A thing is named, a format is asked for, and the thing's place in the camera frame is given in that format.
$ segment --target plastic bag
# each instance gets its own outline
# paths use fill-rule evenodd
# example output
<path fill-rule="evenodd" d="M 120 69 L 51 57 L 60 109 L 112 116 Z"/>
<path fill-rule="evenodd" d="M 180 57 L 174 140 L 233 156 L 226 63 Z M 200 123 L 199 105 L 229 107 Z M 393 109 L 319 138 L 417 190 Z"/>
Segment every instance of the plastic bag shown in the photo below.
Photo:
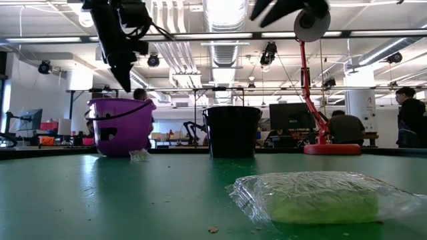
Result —
<path fill-rule="evenodd" d="M 360 173 L 270 173 L 236 179 L 230 197 L 253 221 L 367 223 L 427 210 L 427 198 Z"/>
<path fill-rule="evenodd" d="M 145 149 L 130 151 L 129 154 L 131 155 L 131 161 L 147 161 L 151 156 Z"/>

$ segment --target computer monitor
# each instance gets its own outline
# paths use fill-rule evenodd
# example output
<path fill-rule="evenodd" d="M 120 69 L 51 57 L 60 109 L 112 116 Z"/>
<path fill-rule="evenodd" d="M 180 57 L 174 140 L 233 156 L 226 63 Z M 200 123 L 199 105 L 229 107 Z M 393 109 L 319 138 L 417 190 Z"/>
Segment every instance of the computer monitor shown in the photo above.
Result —
<path fill-rule="evenodd" d="M 18 116 L 18 131 L 38 130 L 41 124 L 42 109 L 22 111 Z"/>
<path fill-rule="evenodd" d="M 270 104 L 271 129 L 313 129 L 314 118 L 305 103 Z"/>

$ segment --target purple bucket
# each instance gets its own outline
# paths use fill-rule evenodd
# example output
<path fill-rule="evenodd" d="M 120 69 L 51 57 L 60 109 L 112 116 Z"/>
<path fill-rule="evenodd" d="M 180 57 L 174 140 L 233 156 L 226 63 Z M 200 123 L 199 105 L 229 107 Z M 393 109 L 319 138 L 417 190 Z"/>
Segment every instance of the purple bucket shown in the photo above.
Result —
<path fill-rule="evenodd" d="M 141 107 L 147 101 L 133 99 L 92 99 L 87 104 L 95 112 L 95 118 L 113 117 Z M 147 146 L 154 104 L 115 119 L 95 120 L 95 144 L 98 151 L 108 157 L 126 157 L 130 151 Z"/>

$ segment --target table surface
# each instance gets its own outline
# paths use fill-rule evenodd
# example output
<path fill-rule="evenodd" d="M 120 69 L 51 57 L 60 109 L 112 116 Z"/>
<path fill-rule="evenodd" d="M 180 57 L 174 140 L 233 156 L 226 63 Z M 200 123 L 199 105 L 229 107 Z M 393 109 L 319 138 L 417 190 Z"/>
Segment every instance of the table surface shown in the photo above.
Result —
<path fill-rule="evenodd" d="M 238 177 L 357 171 L 427 194 L 427 159 L 259 154 L 152 155 L 147 162 L 71 155 L 0 161 L 0 239 L 426 239 L 427 214 L 384 224 L 256 230 L 224 189 Z M 211 226 L 219 232 L 208 233 Z"/>

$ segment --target black bucket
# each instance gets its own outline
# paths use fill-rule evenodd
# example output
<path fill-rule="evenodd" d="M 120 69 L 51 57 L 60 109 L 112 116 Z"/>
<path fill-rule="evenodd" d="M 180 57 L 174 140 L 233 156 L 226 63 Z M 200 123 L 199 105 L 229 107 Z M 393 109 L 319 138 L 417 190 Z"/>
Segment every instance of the black bucket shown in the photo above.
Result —
<path fill-rule="evenodd" d="M 203 110 L 212 157 L 254 157 L 258 121 L 255 107 L 212 107 Z"/>

